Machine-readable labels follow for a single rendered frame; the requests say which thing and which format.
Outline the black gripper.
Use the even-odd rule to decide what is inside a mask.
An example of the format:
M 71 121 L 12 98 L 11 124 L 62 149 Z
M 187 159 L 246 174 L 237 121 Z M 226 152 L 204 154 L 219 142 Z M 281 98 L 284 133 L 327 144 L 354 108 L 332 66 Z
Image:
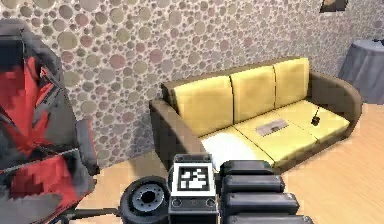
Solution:
M 147 176 L 132 182 L 120 199 L 123 224 L 168 224 L 169 197 L 163 177 Z

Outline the yellow and brown sofa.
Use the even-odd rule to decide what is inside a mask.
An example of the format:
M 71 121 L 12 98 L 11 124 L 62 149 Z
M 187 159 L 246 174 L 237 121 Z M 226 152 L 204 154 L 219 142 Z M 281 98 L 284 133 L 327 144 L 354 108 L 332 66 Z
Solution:
M 305 57 L 266 62 L 165 82 L 150 101 L 155 151 L 170 167 L 177 154 L 209 153 L 217 165 L 260 159 L 284 172 L 348 138 L 362 98 L 346 81 L 311 70 Z M 316 110 L 319 124 L 311 124 Z M 267 136 L 255 128 L 277 119 Z

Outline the grey clothed round table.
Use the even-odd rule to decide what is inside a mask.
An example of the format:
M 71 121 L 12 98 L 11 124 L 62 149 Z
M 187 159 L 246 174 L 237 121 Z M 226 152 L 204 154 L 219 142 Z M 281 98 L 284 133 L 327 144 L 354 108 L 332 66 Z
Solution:
M 384 105 L 384 39 L 354 41 L 338 77 L 354 86 L 365 103 Z

